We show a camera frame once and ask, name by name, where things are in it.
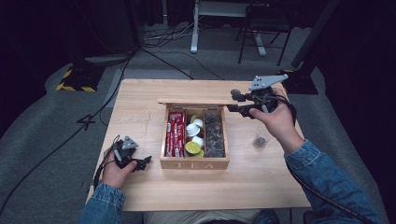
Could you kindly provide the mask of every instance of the hand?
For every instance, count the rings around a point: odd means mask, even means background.
[[[277,88],[274,88],[274,94],[286,97],[285,93]],[[271,113],[263,113],[255,108],[251,108],[249,113],[265,124],[268,132],[279,141],[286,154],[298,149],[304,143],[304,139],[294,127],[291,112],[284,103],[278,101],[276,109]]]
[[[126,178],[128,177],[128,174],[130,174],[132,170],[136,167],[137,162],[132,161],[123,169],[121,169],[116,164],[115,159],[116,158],[114,155],[114,151],[112,150],[105,162],[106,166],[103,170],[102,183],[112,186],[116,189],[121,189],[123,184],[125,183]]]

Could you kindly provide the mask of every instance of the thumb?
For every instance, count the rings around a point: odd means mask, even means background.
[[[255,119],[258,119],[259,121],[263,122],[264,124],[269,119],[268,114],[265,114],[256,108],[250,108],[248,112],[250,113],[251,116],[253,116]]]
[[[129,174],[129,173],[131,173],[132,170],[136,167],[136,165],[137,165],[137,161],[131,161],[131,162],[128,163],[128,165],[126,165],[126,166],[122,169],[122,171]]]

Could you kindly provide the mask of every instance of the blue sleeve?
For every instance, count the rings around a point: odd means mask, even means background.
[[[375,223],[380,222],[361,188],[309,140],[305,140],[296,151],[285,155],[285,160],[290,169],[310,188]],[[314,211],[323,217],[316,223],[360,223],[356,218],[303,189]]]
[[[99,184],[82,210],[80,224],[120,223],[124,195],[119,189]]]

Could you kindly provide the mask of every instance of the chair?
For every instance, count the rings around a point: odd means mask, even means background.
[[[243,30],[242,47],[239,53],[239,61],[241,63],[242,54],[245,46],[247,33],[271,34],[275,35],[270,44],[273,44],[276,38],[281,34],[287,34],[283,47],[265,46],[267,48],[281,48],[277,66],[280,65],[285,48],[288,44],[291,30],[293,29],[293,21],[296,16],[299,3],[297,0],[252,0],[247,6],[246,17],[243,25],[239,29],[236,41]]]

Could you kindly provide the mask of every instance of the black and yellow striped base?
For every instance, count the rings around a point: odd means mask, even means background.
[[[89,69],[77,69],[69,67],[57,91],[97,91],[98,84],[105,71],[104,67],[90,67]]]

